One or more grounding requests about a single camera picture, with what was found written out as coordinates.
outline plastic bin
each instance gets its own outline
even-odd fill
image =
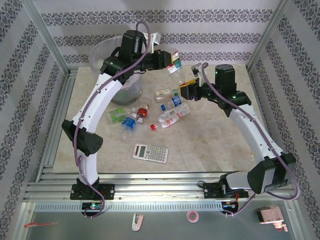
[[[100,68],[106,58],[108,58],[116,47],[120,47],[122,35],[115,36],[100,42],[89,54],[89,64],[94,77],[97,79],[100,74]],[[116,93],[111,102],[117,105],[129,105],[137,101],[142,94],[142,76],[134,74],[123,85],[120,91]]]

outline marble surface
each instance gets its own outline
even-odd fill
[[[233,65],[237,89],[246,92],[261,121],[261,115],[244,64]],[[187,80],[194,78],[191,66],[184,65]],[[214,82],[215,66],[210,65],[206,74]],[[187,101],[191,113],[168,128],[152,131],[150,124],[162,113],[160,104],[155,104],[154,92],[174,89],[166,70],[148,71],[142,75],[143,97],[152,100],[149,116],[143,124],[137,123],[133,138],[127,143],[116,140],[120,123],[107,124],[103,114],[96,133],[103,137],[103,145],[97,154],[99,173],[110,172],[170,172],[170,171],[245,171],[254,167],[252,152],[238,127],[226,117],[213,102],[206,99]],[[66,118],[78,112],[96,83],[89,67],[80,67],[76,76]],[[119,108],[110,103],[105,112]],[[169,149],[166,164],[148,162],[132,157],[136,143],[148,144]],[[77,173],[72,142],[62,132],[54,167],[55,173]]]

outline wall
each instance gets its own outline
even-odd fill
[[[319,0],[292,1],[251,73],[269,132],[296,157],[312,239],[320,239],[319,19]]]
[[[0,239],[34,180],[64,76],[18,0],[0,3]]]
[[[245,63],[279,0],[37,0],[35,4],[69,67],[87,66],[99,42],[145,20],[185,64]]]

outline pink tape roll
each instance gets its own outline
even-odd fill
[[[192,219],[192,218],[190,217],[191,214],[194,214],[194,215],[195,215],[194,219]],[[194,223],[198,222],[198,220],[199,220],[199,214],[198,214],[195,210],[188,211],[187,214],[186,214],[186,219],[188,219],[188,221],[189,221],[190,223],[194,224]]]

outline plastic bottle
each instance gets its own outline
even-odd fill
[[[173,109],[181,104],[181,99],[179,96],[174,96],[168,99],[168,101],[161,105],[163,111]]]
[[[171,48],[168,52],[171,53],[172,64],[165,69],[168,71],[170,78],[180,86],[185,83],[186,77],[182,69],[179,52],[175,48]]]
[[[160,91],[154,92],[154,101],[156,103],[161,103],[166,100],[169,100],[169,98],[173,98],[174,96],[180,95],[180,92],[178,89],[173,89],[170,91],[170,89],[163,89]]]
[[[151,100],[147,97],[141,97],[138,102],[138,110],[136,114],[138,115],[137,122],[142,124],[144,118],[148,116],[148,110],[151,107]]]
[[[165,111],[159,118],[158,121],[151,124],[150,127],[154,131],[157,128],[167,128],[177,122],[179,119],[190,113],[188,104],[182,103],[175,108]]]
[[[132,131],[136,126],[137,114],[132,113],[131,116],[125,118],[121,124],[121,128],[117,133],[117,139],[121,142],[126,142],[132,136]]]
[[[113,111],[109,111],[106,113],[106,121],[109,125],[121,123],[123,122],[126,117],[129,117],[131,113],[136,112],[134,107],[121,107]]]

